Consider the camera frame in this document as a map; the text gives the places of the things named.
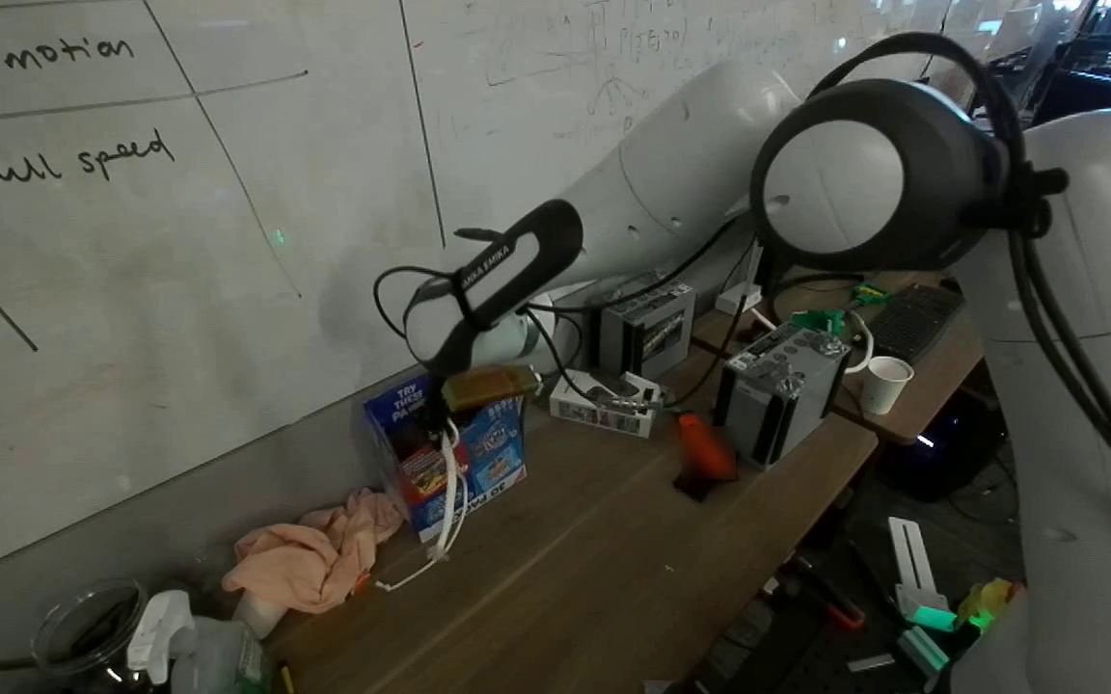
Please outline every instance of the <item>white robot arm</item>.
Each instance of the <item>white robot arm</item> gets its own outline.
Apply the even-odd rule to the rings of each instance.
[[[1030,570],[1027,605],[955,667],[951,690],[1111,694],[1111,112],[1021,137],[971,59],[928,33],[900,49],[977,70],[999,137],[923,86],[837,86],[857,63],[806,104],[773,70],[717,65],[564,200],[526,214],[461,275],[427,282],[406,309],[409,349],[436,374],[465,369],[479,336],[535,289],[653,270],[699,245],[746,195],[762,245],[801,261],[949,266],[1012,423]],[[1027,165],[1027,142],[1054,173]],[[1036,309],[1032,285],[1046,299],[1058,293],[1063,318]],[[1027,311],[1075,336],[1036,339]]]

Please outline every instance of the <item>pink cloth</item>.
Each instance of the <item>pink cloth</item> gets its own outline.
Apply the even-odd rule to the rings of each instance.
[[[401,528],[401,509],[380,492],[353,492],[298,525],[270,525],[235,545],[238,564],[221,578],[298,611],[328,611],[369,586],[373,546]]]

